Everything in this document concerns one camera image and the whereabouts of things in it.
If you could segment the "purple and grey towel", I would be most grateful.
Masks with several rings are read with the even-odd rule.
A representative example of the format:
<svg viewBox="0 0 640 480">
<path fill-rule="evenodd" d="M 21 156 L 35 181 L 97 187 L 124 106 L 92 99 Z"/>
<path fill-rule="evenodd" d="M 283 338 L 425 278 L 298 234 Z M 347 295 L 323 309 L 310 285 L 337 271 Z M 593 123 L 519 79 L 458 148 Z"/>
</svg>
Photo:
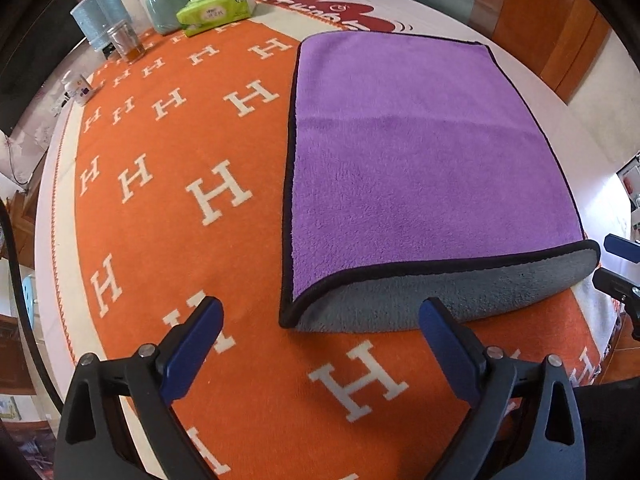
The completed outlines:
<svg viewBox="0 0 640 480">
<path fill-rule="evenodd" d="M 548 136 L 487 44 L 322 32 L 295 62 L 279 323 L 413 330 L 426 298 L 460 322 L 596 270 Z"/>
</svg>

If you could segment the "orange H-pattern table runner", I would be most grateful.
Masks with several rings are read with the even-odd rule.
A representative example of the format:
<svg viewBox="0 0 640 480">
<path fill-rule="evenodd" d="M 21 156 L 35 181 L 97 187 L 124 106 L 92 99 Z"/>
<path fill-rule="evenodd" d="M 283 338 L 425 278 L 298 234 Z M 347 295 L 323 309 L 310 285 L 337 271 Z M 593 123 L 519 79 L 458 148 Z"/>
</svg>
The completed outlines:
<svg viewBox="0 0 640 480">
<path fill-rule="evenodd" d="M 436 15 L 347 0 L 260 0 L 252 18 L 145 38 L 106 64 L 75 156 L 78 262 L 92 328 L 119 358 L 205 295 L 224 328 L 180 422 L 225 479 L 421 479 L 461 422 L 418 331 L 314 333 L 279 323 L 288 112 L 297 51 L 322 32 L 436 32 Z M 571 288 L 471 321 L 484 341 L 585 380 L 596 344 Z"/>
</svg>

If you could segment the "wooden sliding door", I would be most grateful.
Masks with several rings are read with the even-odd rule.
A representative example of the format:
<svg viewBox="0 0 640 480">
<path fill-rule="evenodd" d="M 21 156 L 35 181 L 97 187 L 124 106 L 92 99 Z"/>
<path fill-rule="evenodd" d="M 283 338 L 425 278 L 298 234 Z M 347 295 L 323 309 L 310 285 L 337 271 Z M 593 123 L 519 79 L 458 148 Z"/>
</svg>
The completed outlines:
<svg viewBox="0 0 640 480">
<path fill-rule="evenodd" d="M 470 25 L 511 53 L 567 103 L 610 26 L 589 0 L 474 0 Z"/>
</svg>

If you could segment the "small white pill bottle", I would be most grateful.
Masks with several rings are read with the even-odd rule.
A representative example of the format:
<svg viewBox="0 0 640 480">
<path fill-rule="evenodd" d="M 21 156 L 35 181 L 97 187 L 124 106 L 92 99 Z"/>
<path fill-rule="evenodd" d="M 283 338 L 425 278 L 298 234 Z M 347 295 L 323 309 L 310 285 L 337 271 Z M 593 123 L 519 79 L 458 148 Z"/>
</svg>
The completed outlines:
<svg viewBox="0 0 640 480">
<path fill-rule="evenodd" d="M 85 106 L 94 96 L 93 86 L 74 70 L 68 70 L 63 75 L 62 84 L 66 94 L 80 106 Z"/>
</svg>

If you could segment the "glass jar with amber contents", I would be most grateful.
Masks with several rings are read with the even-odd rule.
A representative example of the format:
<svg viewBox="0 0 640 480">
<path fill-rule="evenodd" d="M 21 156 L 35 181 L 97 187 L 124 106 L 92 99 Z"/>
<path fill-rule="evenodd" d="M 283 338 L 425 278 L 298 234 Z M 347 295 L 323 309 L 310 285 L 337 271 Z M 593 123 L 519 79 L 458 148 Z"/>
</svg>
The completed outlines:
<svg viewBox="0 0 640 480">
<path fill-rule="evenodd" d="M 107 29 L 107 36 L 116 51 L 127 63 L 136 62 L 145 54 L 145 48 L 140 38 L 125 20 L 119 21 Z"/>
</svg>

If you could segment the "teal canister with lid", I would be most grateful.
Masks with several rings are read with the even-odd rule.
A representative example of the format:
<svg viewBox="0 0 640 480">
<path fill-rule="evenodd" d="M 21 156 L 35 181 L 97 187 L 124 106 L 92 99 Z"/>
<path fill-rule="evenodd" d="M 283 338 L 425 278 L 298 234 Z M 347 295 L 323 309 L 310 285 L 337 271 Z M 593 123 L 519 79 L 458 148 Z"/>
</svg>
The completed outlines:
<svg viewBox="0 0 640 480">
<path fill-rule="evenodd" d="M 166 36 L 181 28 L 177 13 L 189 3 L 189 0 L 145 0 L 154 30 Z"/>
</svg>

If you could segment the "green tissue pack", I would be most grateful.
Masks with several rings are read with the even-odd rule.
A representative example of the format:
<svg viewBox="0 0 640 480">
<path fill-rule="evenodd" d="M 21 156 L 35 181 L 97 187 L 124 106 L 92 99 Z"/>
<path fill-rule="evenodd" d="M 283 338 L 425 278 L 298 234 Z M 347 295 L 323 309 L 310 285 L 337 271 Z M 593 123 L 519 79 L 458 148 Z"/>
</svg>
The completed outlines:
<svg viewBox="0 0 640 480">
<path fill-rule="evenodd" d="M 256 0 L 192 0 L 176 14 L 187 37 L 250 18 Z"/>
</svg>

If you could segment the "blue table lamp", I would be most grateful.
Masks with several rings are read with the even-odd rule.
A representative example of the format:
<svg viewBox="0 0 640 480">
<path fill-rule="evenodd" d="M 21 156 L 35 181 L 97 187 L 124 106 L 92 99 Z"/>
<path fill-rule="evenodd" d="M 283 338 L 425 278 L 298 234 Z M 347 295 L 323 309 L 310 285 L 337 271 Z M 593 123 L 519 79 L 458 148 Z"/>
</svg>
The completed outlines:
<svg viewBox="0 0 640 480">
<path fill-rule="evenodd" d="M 121 21 L 132 24 L 132 18 L 122 0 L 81 0 L 70 15 L 95 51 L 110 42 L 107 31 Z"/>
</svg>

